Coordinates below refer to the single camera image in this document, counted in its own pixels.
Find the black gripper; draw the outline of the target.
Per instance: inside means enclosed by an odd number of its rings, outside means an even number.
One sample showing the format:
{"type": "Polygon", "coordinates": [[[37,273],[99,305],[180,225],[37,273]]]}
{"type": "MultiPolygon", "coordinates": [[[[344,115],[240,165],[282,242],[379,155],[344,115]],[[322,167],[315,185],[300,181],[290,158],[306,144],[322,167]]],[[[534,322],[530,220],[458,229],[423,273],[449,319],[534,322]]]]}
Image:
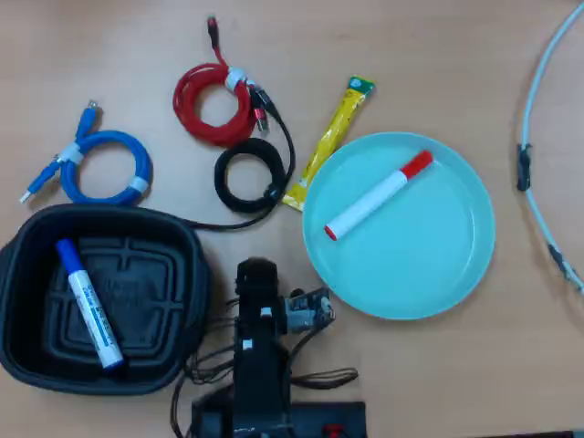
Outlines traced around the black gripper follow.
{"type": "Polygon", "coordinates": [[[264,342],[279,342],[287,334],[284,299],[277,296],[276,264],[263,257],[249,257],[238,264],[236,294],[239,298],[235,319],[235,340],[242,351],[264,342]]]}

